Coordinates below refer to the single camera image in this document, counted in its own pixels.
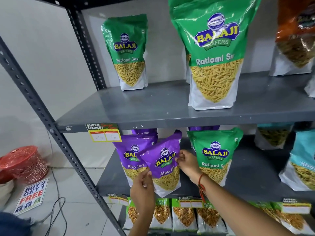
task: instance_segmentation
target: hand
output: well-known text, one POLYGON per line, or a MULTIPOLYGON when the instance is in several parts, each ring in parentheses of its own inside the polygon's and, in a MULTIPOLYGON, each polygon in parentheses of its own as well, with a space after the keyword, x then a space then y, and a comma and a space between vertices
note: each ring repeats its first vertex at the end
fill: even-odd
POLYGON ((187 150, 181 150, 179 157, 175 158, 179 168, 189 176, 190 180, 198 184, 202 171, 199 169, 197 158, 187 150))
POLYGON ((154 186, 152 173, 149 168, 141 172, 130 189, 130 197, 134 202, 139 215, 152 215, 155 208, 154 186))

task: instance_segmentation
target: red thread bracelet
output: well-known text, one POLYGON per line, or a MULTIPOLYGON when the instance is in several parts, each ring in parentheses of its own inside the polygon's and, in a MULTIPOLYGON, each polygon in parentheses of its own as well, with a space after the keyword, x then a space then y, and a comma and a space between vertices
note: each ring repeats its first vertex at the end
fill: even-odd
POLYGON ((202 174, 200 175, 199 180, 198 180, 198 188, 199 188, 199 194, 200 194, 200 196, 201 196, 201 198, 202 198, 202 201, 203 201, 203 202, 206 202, 206 200, 204 199, 204 197, 205 197, 204 191, 205 191, 206 189, 205 189, 205 187, 204 187, 202 184, 200 184, 200 180, 201 180, 201 178, 202 178, 203 175, 206 175, 206 174, 205 174, 205 173, 202 173, 202 174))

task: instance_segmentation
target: person's left hand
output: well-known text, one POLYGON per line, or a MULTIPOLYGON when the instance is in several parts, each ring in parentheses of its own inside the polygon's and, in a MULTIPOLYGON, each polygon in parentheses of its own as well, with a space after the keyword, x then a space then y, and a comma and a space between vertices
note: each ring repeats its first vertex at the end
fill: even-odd
POLYGON ((130 197, 139 214, 153 215, 155 197, 152 173, 149 169, 144 170, 134 179, 134 183, 130 189, 130 197))

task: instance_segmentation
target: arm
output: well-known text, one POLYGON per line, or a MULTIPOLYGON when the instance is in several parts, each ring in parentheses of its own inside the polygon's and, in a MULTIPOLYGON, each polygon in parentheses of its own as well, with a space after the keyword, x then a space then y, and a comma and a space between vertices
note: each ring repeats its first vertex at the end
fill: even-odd
POLYGON ((134 179, 130 197, 139 215, 129 236, 147 236, 155 208, 154 186, 149 169, 144 170, 134 179))
MULTIPOLYGON (((179 158, 175 160, 190 180, 197 185, 202 174, 197 158, 190 152, 181 150, 179 158)), ((207 175, 201 177, 200 184, 204 185, 207 198, 236 235, 294 235, 262 210, 232 195, 207 175)))

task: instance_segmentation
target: shelf post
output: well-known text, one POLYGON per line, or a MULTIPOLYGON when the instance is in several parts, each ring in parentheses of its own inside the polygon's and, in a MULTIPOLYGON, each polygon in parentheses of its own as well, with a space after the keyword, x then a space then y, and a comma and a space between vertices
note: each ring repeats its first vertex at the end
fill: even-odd
POLYGON ((100 90, 106 88, 104 76, 102 74, 102 70, 100 69, 100 64, 98 62, 82 12, 80 10, 67 9, 67 13, 96 89, 100 90))
POLYGON ((26 77, 22 68, 19 66, 18 62, 0 37, 0 63, 10 75, 16 86, 22 92, 28 103, 31 105, 35 113, 38 115, 42 123, 45 125, 46 129, 52 135, 53 139, 56 141, 66 158, 69 160, 74 170, 77 172, 81 180, 84 182, 85 186, 88 188, 90 193, 93 195, 96 202, 100 205, 102 210, 107 215, 108 219, 112 222, 113 226, 116 228, 120 236, 126 236, 122 228, 119 226, 117 219, 113 215, 112 211, 106 204, 103 197, 98 193, 95 184, 88 175, 84 166, 78 159, 77 155, 71 148, 65 136, 59 132, 56 127, 55 121, 49 111, 47 110, 45 104, 42 102, 41 98, 35 91, 34 87, 26 77))

